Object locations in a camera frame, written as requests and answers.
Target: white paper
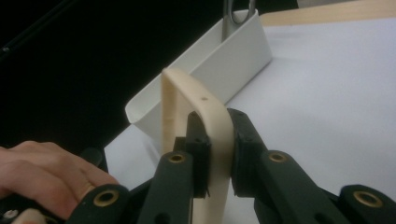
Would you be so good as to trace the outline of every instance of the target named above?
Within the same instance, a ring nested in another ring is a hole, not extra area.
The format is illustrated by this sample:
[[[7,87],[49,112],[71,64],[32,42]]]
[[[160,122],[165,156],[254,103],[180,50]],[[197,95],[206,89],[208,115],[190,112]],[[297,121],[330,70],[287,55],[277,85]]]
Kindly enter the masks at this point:
[[[319,187],[338,195],[363,184],[396,200],[396,19],[264,31],[274,59],[228,106]],[[154,174],[153,148],[131,126],[106,147],[110,173],[129,188],[142,183]],[[258,223],[252,200],[232,194],[224,223]]]

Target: small hole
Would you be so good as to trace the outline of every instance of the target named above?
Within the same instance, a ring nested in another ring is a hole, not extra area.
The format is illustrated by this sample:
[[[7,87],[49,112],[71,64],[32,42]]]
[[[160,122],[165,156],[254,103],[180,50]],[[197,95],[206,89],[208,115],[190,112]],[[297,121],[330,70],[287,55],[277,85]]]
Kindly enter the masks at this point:
[[[271,153],[269,155],[269,158],[271,161],[275,161],[275,162],[284,162],[287,160],[286,156],[278,152]]]
[[[322,213],[315,214],[315,220],[320,224],[333,224],[332,219]]]
[[[173,163],[183,162],[184,160],[185,158],[182,155],[174,155],[171,158],[169,158],[169,161]]]
[[[113,204],[119,198],[119,193],[115,190],[108,189],[102,191],[93,199],[93,204],[98,207],[106,207]]]
[[[171,223],[171,218],[168,214],[161,213],[155,217],[155,224],[169,224]]]
[[[353,196],[358,202],[369,207],[378,208],[383,205],[382,201],[378,197],[367,191],[355,191],[353,192]]]
[[[100,197],[99,197],[99,200],[101,201],[101,202],[108,202],[108,201],[110,201],[112,198],[113,198],[113,194],[112,193],[105,193],[105,194],[102,194]]]

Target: white plastic container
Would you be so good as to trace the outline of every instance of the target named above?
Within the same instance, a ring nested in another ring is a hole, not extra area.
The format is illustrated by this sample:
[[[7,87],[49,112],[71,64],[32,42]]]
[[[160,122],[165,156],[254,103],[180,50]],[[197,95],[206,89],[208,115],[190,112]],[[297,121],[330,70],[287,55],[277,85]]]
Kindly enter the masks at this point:
[[[245,18],[247,11],[235,12]],[[169,67],[201,81],[227,103],[272,59],[258,12],[224,41],[223,21],[217,22]],[[161,78],[155,77],[125,108],[128,120],[157,142],[162,139]]]

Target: wooden strip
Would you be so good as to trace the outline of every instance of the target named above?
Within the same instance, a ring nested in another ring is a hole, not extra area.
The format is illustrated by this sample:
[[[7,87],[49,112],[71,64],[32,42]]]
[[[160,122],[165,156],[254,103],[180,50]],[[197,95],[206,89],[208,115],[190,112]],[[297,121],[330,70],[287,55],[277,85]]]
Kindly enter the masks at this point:
[[[396,0],[359,0],[261,15],[264,26],[362,21],[396,17]]]

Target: human hand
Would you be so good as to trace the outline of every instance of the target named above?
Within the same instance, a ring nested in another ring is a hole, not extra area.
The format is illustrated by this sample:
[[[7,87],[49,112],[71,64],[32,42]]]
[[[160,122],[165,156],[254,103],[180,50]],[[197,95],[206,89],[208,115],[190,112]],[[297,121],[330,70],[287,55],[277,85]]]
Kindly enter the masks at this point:
[[[68,219],[92,189],[117,180],[53,143],[27,141],[0,147],[0,199],[11,193],[40,203]]]

